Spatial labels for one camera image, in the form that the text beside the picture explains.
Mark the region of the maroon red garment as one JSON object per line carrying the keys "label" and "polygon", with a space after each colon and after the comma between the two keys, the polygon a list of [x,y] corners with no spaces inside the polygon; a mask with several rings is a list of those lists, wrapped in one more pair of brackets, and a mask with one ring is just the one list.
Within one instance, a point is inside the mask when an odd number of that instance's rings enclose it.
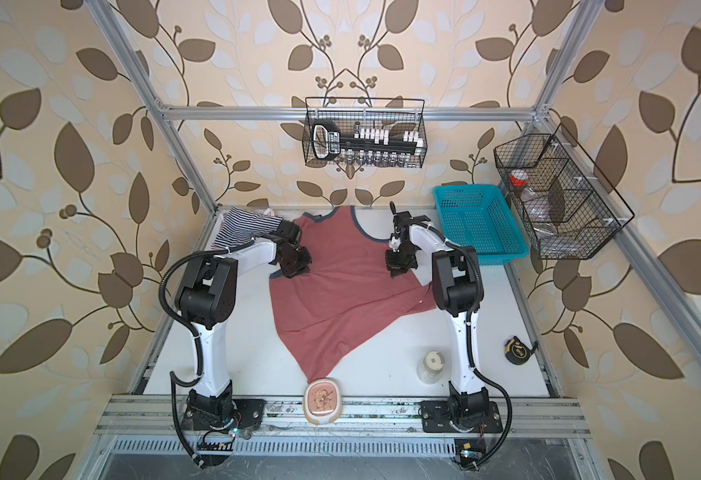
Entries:
{"label": "maroon red garment", "polygon": [[398,318],[436,308],[432,289],[413,272],[393,277],[388,244],[368,235],[350,206],[294,222],[310,252],[310,270],[270,276],[278,337],[309,382],[330,376],[344,356]]}

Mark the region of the blue white striped tank top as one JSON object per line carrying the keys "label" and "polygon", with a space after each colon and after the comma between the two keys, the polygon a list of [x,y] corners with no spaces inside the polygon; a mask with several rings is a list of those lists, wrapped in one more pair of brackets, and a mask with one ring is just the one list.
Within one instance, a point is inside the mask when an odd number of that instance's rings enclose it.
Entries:
{"label": "blue white striped tank top", "polygon": [[222,224],[212,240],[212,249],[238,247],[278,229],[282,218],[232,208],[222,215]]}

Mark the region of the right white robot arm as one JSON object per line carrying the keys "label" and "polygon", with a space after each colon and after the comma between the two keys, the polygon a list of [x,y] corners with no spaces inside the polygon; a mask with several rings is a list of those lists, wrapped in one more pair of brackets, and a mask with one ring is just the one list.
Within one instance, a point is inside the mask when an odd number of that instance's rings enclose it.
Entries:
{"label": "right white robot arm", "polygon": [[427,254],[431,264],[430,288],[436,308],[450,317],[451,373],[445,400],[451,430],[483,435],[488,422],[501,425],[494,444],[462,449],[456,463],[477,471],[502,448],[510,434],[513,406],[507,390],[480,369],[478,312],[484,287],[477,253],[449,240],[425,215],[398,211],[393,202],[392,234],[385,252],[386,268],[395,277],[418,268],[416,253]]}

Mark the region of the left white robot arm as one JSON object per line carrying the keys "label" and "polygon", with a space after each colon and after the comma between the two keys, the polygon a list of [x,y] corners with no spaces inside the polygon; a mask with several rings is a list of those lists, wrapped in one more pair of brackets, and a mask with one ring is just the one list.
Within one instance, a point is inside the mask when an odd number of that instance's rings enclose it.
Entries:
{"label": "left white robot arm", "polygon": [[168,268],[158,287],[166,315],[192,336],[194,378],[170,376],[172,426],[180,446],[196,467],[204,469],[210,456],[202,454],[206,436],[236,437],[242,429],[260,425],[266,402],[234,400],[234,384],[226,366],[226,321],[238,298],[238,278],[262,265],[276,264],[287,278],[310,271],[310,252],[300,245],[302,228],[288,220],[242,244],[196,251]]}

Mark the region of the teal plastic basket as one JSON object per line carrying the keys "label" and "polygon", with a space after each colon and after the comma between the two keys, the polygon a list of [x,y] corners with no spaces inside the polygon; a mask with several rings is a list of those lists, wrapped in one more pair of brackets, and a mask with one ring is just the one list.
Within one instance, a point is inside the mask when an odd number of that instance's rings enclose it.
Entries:
{"label": "teal plastic basket", "polygon": [[528,256],[529,247],[497,186],[439,186],[433,197],[442,233],[473,247],[481,266],[504,266]]}

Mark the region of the black socket tool set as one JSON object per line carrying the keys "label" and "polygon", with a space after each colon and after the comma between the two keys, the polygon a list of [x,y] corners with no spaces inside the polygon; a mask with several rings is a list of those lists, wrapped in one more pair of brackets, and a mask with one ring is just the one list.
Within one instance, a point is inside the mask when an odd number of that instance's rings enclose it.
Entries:
{"label": "black socket tool set", "polygon": [[344,164],[379,168],[422,168],[427,153],[425,135],[415,124],[393,122],[390,126],[360,121],[340,125],[316,120],[304,127],[304,162],[308,166]]}

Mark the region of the pink oval container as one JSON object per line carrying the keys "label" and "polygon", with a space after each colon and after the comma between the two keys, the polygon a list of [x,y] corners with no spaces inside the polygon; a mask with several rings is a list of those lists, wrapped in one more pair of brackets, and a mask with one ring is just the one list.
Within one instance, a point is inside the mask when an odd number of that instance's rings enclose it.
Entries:
{"label": "pink oval container", "polygon": [[336,422],[342,415],[342,406],[342,392],[338,382],[333,379],[316,380],[304,391],[304,416],[314,426]]}

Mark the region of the black yellow tape measure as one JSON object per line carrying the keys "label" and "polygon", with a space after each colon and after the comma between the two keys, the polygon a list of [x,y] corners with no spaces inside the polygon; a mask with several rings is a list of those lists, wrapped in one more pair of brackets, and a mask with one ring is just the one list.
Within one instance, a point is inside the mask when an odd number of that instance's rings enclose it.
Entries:
{"label": "black yellow tape measure", "polygon": [[504,344],[505,359],[513,365],[520,366],[526,364],[535,354],[538,348],[538,342],[534,341],[530,346],[527,346],[517,336],[513,336]]}

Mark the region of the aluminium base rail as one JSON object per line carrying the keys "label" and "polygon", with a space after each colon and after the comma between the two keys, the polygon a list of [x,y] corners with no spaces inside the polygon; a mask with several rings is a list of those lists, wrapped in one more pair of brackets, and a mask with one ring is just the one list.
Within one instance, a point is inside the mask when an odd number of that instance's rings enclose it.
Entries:
{"label": "aluminium base rail", "polygon": [[170,396],[118,395],[96,434],[112,438],[118,452],[182,454],[172,421],[177,415],[188,444],[206,455],[430,458],[452,458],[462,443],[490,446],[504,425],[510,427],[508,441],[592,438],[578,401],[569,399],[516,398],[511,407],[498,400],[488,419],[471,429],[454,428],[444,403],[433,397],[346,397],[340,417],[326,425],[308,421],[298,396],[242,396],[236,402],[240,418],[212,427]]}

